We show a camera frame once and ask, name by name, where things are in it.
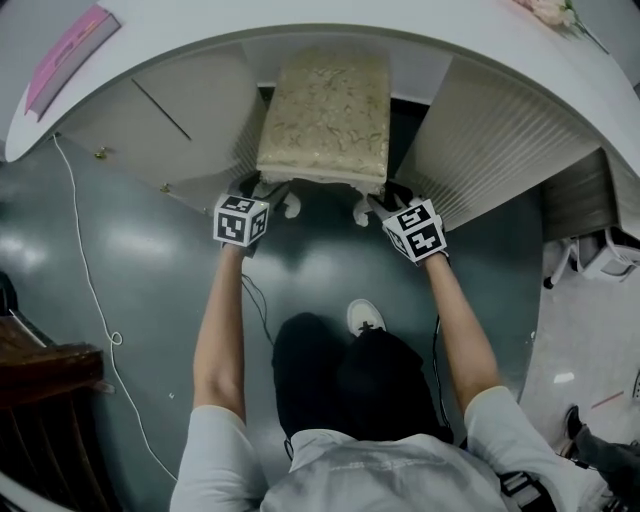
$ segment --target wrist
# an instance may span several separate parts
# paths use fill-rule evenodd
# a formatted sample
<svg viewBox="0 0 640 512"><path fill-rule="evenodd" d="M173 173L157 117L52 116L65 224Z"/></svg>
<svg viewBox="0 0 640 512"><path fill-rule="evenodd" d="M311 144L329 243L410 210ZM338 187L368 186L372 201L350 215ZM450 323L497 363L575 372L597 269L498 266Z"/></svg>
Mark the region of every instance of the wrist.
<svg viewBox="0 0 640 512"><path fill-rule="evenodd" d="M447 266L449 265L447 263L447 257L443 252L432 254L424 260L424 266L427 269L427 272L435 271L438 268L441 268L443 264Z"/></svg>
<svg viewBox="0 0 640 512"><path fill-rule="evenodd" d="M222 248L221 256L227 261L242 264L245 256L245 248L239 245L225 244Z"/></svg>

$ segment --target cabinet handle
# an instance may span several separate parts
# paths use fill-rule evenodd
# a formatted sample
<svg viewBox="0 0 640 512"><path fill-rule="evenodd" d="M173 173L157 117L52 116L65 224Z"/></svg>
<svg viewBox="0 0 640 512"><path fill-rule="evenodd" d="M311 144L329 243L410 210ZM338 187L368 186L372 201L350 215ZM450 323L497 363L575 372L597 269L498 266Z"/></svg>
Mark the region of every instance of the cabinet handle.
<svg viewBox="0 0 640 512"><path fill-rule="evenodd" d="M107 158L107 148L102 146L93 154L93 156L95 156L98 160L105 160Z"/></svg>

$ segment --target gray floor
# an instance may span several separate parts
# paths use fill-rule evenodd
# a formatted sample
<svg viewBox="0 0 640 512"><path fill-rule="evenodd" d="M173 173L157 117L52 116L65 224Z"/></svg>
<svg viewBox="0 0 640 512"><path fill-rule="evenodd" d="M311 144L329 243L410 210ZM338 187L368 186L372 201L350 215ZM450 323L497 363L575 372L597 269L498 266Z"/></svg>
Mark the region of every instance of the gray floor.
<svg viewBox="0 0 640 512"><path fill-rule="evenodd" d="M66 141L77 176L87 258L109 328L124 336L118 368L136 400L152 446L177 471L191 408L191 361L216 265L211 220L112 170ZM356 194L340 186L296 183L303 210L276 218L245 272L264 291L273 335L288 317L312 311L347 337L349 302L376 304L389 330L425 359L431 375L435 320L423 272L404 260L377 221L356 226ZM536 328L541 279L537 195L512 200L451 233L454 268L498 355L507 385L520 393ZM0 269L11 277L20 310L59 343L105 337L85 282L75 238L69 176L51 143L0 168ZM271 383L271 346L245 298L248 429L270 481L287 471ZM444 355L449 415L463 435ZM124 394L96 398L99 436L116 492L127 510L167 507L172 482L145 451Z"/></svg>

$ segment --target white shelf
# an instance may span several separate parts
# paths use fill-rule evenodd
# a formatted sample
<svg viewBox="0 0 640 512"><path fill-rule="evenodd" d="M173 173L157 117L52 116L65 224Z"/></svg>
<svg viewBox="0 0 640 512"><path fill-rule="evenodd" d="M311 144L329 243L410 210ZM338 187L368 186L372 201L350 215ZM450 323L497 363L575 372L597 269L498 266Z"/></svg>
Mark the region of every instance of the white shelf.
<svg viewBox="0 0 640 512"><path fill-rule="evenodd" d="M275 27L313 30L309 24L316 24L324 33L327 25L395 31L396 37L498 64L568 107L640 176L640 101L618 64L588 39L554 32L511 0L397 0L375 6L365 0L99 3L122 28L78 70L39 122L31 112L24 115L25 90L9 130L8 161L31 150L88 96L152 59L197 43L242 40Z"/></svg>

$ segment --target black pants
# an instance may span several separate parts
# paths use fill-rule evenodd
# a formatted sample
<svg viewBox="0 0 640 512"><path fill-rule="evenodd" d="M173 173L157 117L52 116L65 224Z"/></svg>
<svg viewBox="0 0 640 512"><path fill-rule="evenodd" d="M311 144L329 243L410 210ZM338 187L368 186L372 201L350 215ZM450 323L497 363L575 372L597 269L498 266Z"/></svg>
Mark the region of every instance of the black pants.
<svg viewBox="0 0 640 512"><path fill-rule="evenodd" d="M607 443L586 426L574 442L575 459L597 469L611 492L631 512L640 512L640 447Z"/></svg>
<svg viewBox="0 0 640 512"><path fill-rule="evenodd" d="M438 422L422 359L382 329L346 345L317 316L303 313L283 324L272 364L278 416L289 439L324 428L358 440L422 433L452 441Z"/></svg>

